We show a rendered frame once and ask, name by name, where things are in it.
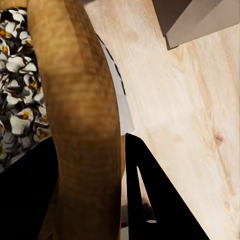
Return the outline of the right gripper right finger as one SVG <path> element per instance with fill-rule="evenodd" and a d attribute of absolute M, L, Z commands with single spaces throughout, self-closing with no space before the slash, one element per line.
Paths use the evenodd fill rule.
<path fill-rule="evenodd" d="M 129 240 L 210 240 L 145 142 L 130 133 L 125 163 Z M 145 220 L 137 167 L 156 223 Z"/>

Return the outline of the popcorn bag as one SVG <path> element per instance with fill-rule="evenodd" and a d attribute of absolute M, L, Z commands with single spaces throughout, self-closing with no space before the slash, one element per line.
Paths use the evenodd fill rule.
<path fill-rule="evenodd" d="M 119 69 L 81 0 L 0 0 L 27 12 L 59 177 L 37 240 L 120 240 L 126 134 Z M 37 109 L 41 104 L 31 104 Z"/>

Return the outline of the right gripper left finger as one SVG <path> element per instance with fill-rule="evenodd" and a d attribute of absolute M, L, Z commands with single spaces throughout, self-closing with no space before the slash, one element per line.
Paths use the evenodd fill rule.
<path fill-rule="evenodd" d="M 58 178 L 52 136 L 0 173 L 0 240 L 38 240 Z"/>

